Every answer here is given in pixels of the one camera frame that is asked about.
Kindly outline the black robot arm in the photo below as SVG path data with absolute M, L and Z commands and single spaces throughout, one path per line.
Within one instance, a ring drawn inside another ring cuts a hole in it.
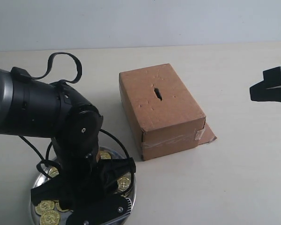
M 34 205 L 57 200 L 61 208 L 80 211 L 118 205 L 125 191 L 117 181 L 134 174 L 132 157 L 101 159 L 99 134 L 103 115 L 73 85 L 73 80 L 42 82 L 25 69 L 0 69 L 0 134 L 49 138 L 57 159 L 41 156 L 37 170 L 58 169 L 56 177 L 31 189 Z M 119 74 L 121 101 L 144 160 L 194 148 L 214 139 L 206 115 L 170 64 Z

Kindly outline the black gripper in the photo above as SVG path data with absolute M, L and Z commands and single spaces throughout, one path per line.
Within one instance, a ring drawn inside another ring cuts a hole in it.
M 61 209 L 76 210 L 109 194 L 126 195 L 133 188 L 136 164 L 132 157 L 100 159 L 98 133 L 55 137 L 52 144 L 61 169 L 59 175 L 30 191 L 31 203 L 58 200 Z M 120 192 L 117 180 L 131 175 L 130 187 Z

